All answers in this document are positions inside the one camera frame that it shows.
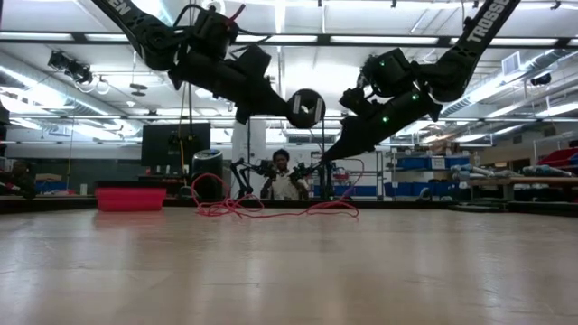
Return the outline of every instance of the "black robotic arm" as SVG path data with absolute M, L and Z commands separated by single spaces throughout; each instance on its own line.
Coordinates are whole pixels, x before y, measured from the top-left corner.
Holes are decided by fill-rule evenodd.
M 265 77 L 271 56 L 251 45 L 236 60 L 225 59 L 239 34 L 234 18 L 200 9 L 193 26 L 169 27 L 140 10 L 130 0 L 92 0 L 120 29 L 144 63 L 168 71 L 175 88 L 184 81 L 205 88 L 213 96 L 237 105 L 236 119 L 245 124 L 251 116 L 285 116 L 298 128 L 311 128 L 325 115 L 322 97 L 310 89 L 297 91 L 285 102 Z
M 460 98 L 483 52 L 520 0 L 486 0 L 463 34 L 435 64 L 409 63 L 399 49 L 369 57 L 358 86 L 343 93 L 340 103 L 356 116 L 341 120 L 341 137 L 322 157 L 324 162 L 375 150 L 383 140 L 425 115 L 437 121 L 442 105 Z M 371 86 L 385 104 L 365 97 Z

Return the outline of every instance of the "ceiling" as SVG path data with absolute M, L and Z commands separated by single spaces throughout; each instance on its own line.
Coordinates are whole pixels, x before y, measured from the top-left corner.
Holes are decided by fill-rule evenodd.
M 181 9 L 189 3 L 183 0 L 133 0 L 150 14 L 169 23 Z M 206 5 L 208 1 L 199 1 Z M 396 34 L 396 35 L 442 35 L 459 36 L 464 15 L 474 15 L 477 9 L 467 1 L 398 1 L 391 8 L 388 1 L 339 1 L 325 0 L 318 7 L 318 1 L 224 1 L 225 15 L 231 16 L 239 6 L 245 3 L 247 8 L 237 19 L 244 29 L 256 33 L 346 33 L 346 34 Z M 500 31 L 500 37 L 578 37 L 578 24 L 574 23 L 578 2 L 564 1 L 557 10 L 550 10 L 554 2 L 523 1 Z M 188 24 L 188 17 L 181 24 Z M 2 30 L 11 32 L 61 32 L 61 33 L 120 33 L 115 26 L 90 0 L 4 0 Z M 339 104 L 341 93 L 355 86 L 359 66 L 369 54 L 379 54 L 393 50 L 378 46 L 368 47 L 296 47 L 264 46 L 272 57 L 267 75 L 282 79 L 286 94 L 291 96 L 300 88 L 313 88 L 325 99 L 328 116 L 339 116 L 344 108 Z M 441 48 L 402 48 L 409 60 L 420 63 L 436 61 L 446 49 Z M 108 107 L 118 109 L 119 114 L 145 115 L 155 109 L 159 115 L 178 116 L 182 104 L 189 106 L 188 98 L 183 100 L 182 92 L 176 91 L 165 72 L 148 69 L 140 58 L 134 56 L 132 47 L 125 44 L 71 44 L 38 42 L 1 42 L 0 51 L 26 65 L 73 86 L 72 80 L 63 73 L 47 66 L 52 51 L 64 51 L 72 59 L 87 63 L 91 71 L 105 79 L 110 90 L 100 94 L 96 90 L 88 93 Z M 545 50 L 489 49 L 475 70 L 471 86 L 483 80 L 486 82 L 501 70 L 502 60 L 519 51 L 521 60 L 527 60 Z M 574 57 L 556 63 L 550 67 L 552 83 L 557 87 L 575 79 L 578 73 Z M 284 74 L 279 75 L 282 66 Z M 146 85 L 145 97 L 136 97 L 131 93 L 131 83 Z M 82 86 L 89 91 L 95 84 Z M 199 96 L 202 94 L 193 88 L 192 106 L 194 116 L 233 116 L 230 105 L 223 100 Z M 482 104 L 492 105 L 493 109 L 506 107 L 527 97 L 537 96 L 546 87 L 524 87 L 522 82 L 513 82 L 493 95 L 478 100 Z M 570 96 L 575 87 L 554 94 L 555 97 Z M 544 100 L 533 105 L 543 107 Z M 527 106 L 504 116 L 531 116 Z M 483 117 L 478 111 L 467 111 L 467 117 Z M 232 127 L 232 119 L 211 122 L 216 127 Z M 281 124 L 270 123 L 273 127 Z M 337 120 L 327 121 L 327 127 L 339 127 Z M 460 125 L 462 132 L 468 125 Z

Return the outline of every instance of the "shirt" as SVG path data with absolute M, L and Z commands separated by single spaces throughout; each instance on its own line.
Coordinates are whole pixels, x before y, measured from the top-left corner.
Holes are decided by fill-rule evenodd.
M 273 197 L 273 200 L 298 200 L 301 198 L 299 190 L 291 183 L 289 175 L 289 173 L 277 175 L 269 189 L 268 198 Z M 309 187 L 305 180 L 299 180 L 298 182 L 303 184 L 305 189 Z

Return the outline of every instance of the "computer monitor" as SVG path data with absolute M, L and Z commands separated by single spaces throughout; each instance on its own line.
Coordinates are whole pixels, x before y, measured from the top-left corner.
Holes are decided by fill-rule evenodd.
M 147 125 L 143 128 L 141 164 L 180 166 L 179 134 L 185 164 L 191 165 L 194 154 L 210 148 L 210 123 L 193 124 L 192 127 L 188 124 L 180 125 L 180 131 L 178 125 Z

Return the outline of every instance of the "cardboard box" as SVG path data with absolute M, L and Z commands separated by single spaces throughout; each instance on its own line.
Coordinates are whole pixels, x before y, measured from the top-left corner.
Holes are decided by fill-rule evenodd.
M 36 174 L 37 181 L 62 181 L 62 176 L 56 174 Z

